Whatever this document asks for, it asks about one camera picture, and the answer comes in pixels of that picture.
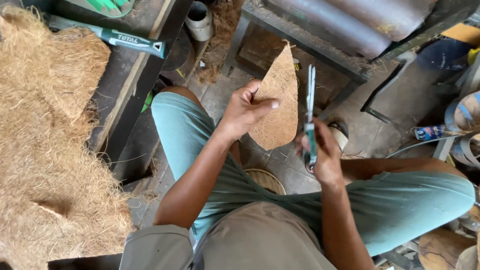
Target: loose coir fiber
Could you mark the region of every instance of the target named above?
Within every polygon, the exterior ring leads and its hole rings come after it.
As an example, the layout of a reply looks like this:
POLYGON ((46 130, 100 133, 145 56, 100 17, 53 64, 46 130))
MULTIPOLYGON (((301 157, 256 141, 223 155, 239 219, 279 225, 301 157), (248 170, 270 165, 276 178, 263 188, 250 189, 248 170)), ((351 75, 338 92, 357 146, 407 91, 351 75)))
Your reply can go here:
POLYGON ((85 29, 53 34, 20 8, 2 16, 0 261, 46 269, 50 260, 122 252, 127 197, 85 147, 108 47, 85 29))
POLYGON ((261 119, 249 132, 263 149, 274 149, 295 138, 298 125, 297 94, 292 51, 287 43, 268 70, 253 99, 254 104, 269 99, 280 101, 280 107, 261 119))

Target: concrete floor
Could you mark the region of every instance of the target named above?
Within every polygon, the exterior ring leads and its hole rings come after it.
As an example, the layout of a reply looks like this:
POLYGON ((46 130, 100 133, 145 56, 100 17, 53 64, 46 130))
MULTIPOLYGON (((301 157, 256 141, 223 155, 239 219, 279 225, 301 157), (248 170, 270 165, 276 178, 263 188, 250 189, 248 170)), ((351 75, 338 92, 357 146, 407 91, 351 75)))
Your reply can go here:
MULTIPOLYGON (((326 101, 331 93, 341 89, 337 85, 345 85, 342 76, 329 75, 328 68, 309 55, 294 50, 294 57, 303 66, 309 61, 315 63, 319 74, 317 93, 320 99, 326 101)), ((345 148, 348 156, 362 158, 382 158, 412 140, 412 127, 423 119, 437 104, 441 96, 431 86, 441 73, 439 71, 422 70, 414 62, 392 86, 382 93, 374 102, 373 108, 392 118, 394 123, 385 124, 369 114, 360 112, 362 104, 393 70, 395 63, 390 62, 379 68, 374 78, 362 85, 334 113, 335 117, 343 119, 349 128, 349 142, 345 148)), ((235 69, 230 77, 220 75, 214 85, 200 84, 194 76, 188 88, 194 92, 208 114, 218 122, 221 118, 232 91, 246 84, 252 78, 235 69)), ((320 185, 304 168, 301 158, 295 155, 294 144, 290 143, 273 150, 264 151, 249 135, 240 140, 241 161, 245 169, 264 169, 274 174, 284 186, 287 194, 303 194, 319 191, 320 185)), ((157 174, 146 179, 148 194, 130 201, 134 225, 141 229, 150 226, 161 199, 174 184, 173 175, 168 161, 159 146, 155 154, 157 174)))

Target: metal roller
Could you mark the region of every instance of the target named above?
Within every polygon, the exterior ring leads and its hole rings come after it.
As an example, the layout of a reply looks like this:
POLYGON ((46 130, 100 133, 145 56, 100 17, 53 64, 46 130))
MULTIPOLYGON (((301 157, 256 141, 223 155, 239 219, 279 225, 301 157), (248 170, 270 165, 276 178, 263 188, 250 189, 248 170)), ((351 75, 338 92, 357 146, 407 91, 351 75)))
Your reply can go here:
POLYGON ((415 31, 436 0, 326 0, 393 41, 415 31))
POLYGON ((296 21, 301 20, 314 27, 328 30, 368 59, 379 56, 391 43, 386 36, 324 0, 268 1, 294 15, 296 21))

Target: person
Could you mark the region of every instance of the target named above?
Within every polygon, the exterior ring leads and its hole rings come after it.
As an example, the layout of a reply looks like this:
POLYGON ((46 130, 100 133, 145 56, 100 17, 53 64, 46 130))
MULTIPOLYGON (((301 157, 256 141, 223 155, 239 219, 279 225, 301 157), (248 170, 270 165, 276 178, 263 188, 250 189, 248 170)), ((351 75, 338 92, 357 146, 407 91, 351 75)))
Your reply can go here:
MULTIPOLYGON (((153 226, 131 233, 120 269, 372 270, 389 251, 467 212, 473 185, 435 159, 341 160, 315 119, 322 191, 276 195, 238 161, 238 143, 278 100, 251 101, 253 80, 235 90, 215 127, 184 87, 159 93, 152 114, 176 180, 153 226), (344 179, 355 179, 345 186, 344 179), (197 241, 192 248, 189 229, 197 241)), ((308 147, 302 136, 297 150, 308 147)))

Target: green object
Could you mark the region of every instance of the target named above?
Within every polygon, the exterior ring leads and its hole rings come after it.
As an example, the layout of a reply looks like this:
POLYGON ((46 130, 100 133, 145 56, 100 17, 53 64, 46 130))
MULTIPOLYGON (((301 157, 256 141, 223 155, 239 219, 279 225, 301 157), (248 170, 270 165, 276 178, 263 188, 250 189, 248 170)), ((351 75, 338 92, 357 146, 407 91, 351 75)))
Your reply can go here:
POLYGON ((141 112, 144 112, 148 108, 148 106, 152 104, 152 99, 153 99, 152 97, 153 97, 153 94, 152 94, 152 91, 150 91, 147 95, 147 99, 145 99, 145 104, 141 112))
POLYGON ((107 17, 117 18, 132 10, 135 0, 67 0, 107 17))
POLYGON ((85 27, 94 32, 97 37, 101 38, 103 41, 111 45, 126 47, 129 49, 150 53, 162 59, 165 59, 165 43, 158 40, 137 37, 134 35, 122 33, 114 29, 107 29, 94 25, 83 24, 54 15, 50 16, 50 22, 48 26, 50 28, 58 30, 63 30, 71 27, 85 27))

